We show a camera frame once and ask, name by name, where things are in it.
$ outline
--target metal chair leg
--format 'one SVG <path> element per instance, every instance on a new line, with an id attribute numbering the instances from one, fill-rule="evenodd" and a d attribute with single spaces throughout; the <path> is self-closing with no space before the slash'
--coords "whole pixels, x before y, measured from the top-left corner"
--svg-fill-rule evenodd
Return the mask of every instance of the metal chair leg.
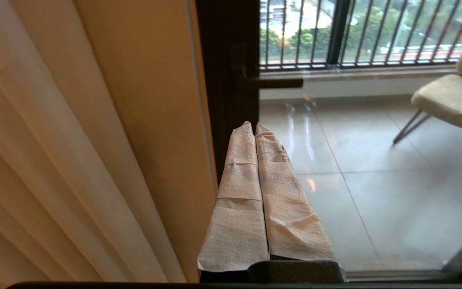
<path id="1" fill-rule="evenodd" d="M 426 121 L 430 115 L 426 115 L 422 119 L 420 119 L 414 126 L 410 127 L 411 123 L 416 120 L 416 118 L 420 115 L 422 111 L 418 110 L 415 115 L 405 124 L 405 126 L 400 130 L 400 132 L 396 135 L 396 137 L 393 139 L 393 144 L 398 143 L 401 139 L 403 139 L 405 136 L 407 136 L 409 133 L 411 133 L 415 128 L 420 126 L 424 121 Z"/>

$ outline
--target dark door frame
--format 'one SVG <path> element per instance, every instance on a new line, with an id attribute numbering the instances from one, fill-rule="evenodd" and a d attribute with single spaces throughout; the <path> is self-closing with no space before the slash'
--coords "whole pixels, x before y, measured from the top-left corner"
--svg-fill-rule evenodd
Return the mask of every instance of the dark door frame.
<path id="1" fill-rule="evenodd" d="M 238 54 L 244 64 L 242 76 L 259 76 L 260 7 L 258 0 L 196 0 L 196 8 L 220 183 L 233 129 L 245 121 L 250 121 L 255 129 L 259 118 L 258 90 L 240 89 L 240 75 L 231 63 L 237 61 Z"/>

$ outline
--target balcony railing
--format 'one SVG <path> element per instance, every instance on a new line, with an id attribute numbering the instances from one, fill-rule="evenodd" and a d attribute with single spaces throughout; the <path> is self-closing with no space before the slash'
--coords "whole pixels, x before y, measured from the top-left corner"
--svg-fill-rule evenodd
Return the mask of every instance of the balcony railing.
<path id="1" fill-rule="evenodd" d="M 455 63 L 462 0 L 260 0 L 260 69 Z"/>

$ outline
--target curtain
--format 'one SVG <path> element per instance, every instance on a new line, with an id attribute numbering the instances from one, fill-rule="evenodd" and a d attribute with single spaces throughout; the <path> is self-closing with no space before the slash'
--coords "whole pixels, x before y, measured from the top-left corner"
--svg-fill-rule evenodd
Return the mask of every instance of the curtain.
<path id="1" fill-rule="evenodd" d="M 183 282 L 70 0 L 0 0 L 0 288 Z"/>

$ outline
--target door handle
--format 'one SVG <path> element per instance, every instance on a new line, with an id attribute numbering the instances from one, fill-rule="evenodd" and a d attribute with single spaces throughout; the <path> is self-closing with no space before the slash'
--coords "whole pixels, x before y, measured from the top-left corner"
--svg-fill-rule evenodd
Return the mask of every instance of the door handle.
<path id="1" fill-rule="evenodd" d="M 262 88 L 301 88 L 304 80 L 301 77 L 248 76 L 245 66 L 245 43 L 231 47 L 229 66 L 235 79 L 237 90 L 259 90 Z"/>
<path id="2" fill-rule="evenodd" d="M 243 77 L 238 86 L 244 90 L 260 90 L 262 88 L 301 88 L 304 80 L 300 77 Z"/>

